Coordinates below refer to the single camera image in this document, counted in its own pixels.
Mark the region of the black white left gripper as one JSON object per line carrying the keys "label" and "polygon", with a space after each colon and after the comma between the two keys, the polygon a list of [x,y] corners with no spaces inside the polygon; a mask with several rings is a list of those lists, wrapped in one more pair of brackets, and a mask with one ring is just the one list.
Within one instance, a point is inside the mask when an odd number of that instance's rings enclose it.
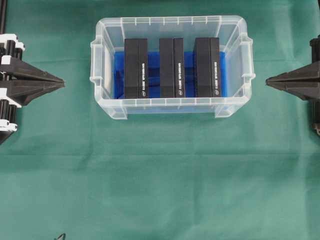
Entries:
{"label": "black white left gripper", "polygon": [[65,82],[23,60],[25,45],[15,34],[0,35],[0,131],[16,132],[17,109],[65,87]]}

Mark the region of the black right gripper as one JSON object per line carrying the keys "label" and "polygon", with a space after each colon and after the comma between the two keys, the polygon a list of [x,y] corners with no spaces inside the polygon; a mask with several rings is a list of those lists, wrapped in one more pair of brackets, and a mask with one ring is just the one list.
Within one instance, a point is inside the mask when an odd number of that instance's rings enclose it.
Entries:
{"label": "black right gripper", "polygon": [[320,84],[319,83],[281,83],[281,82],[319,82],[320,81],[320,36],[310,41],[311,64],[290,72],[269,77],[266,84],[269,87],[285,91],[304,101],[312,102],[312,128],[320,135]]}

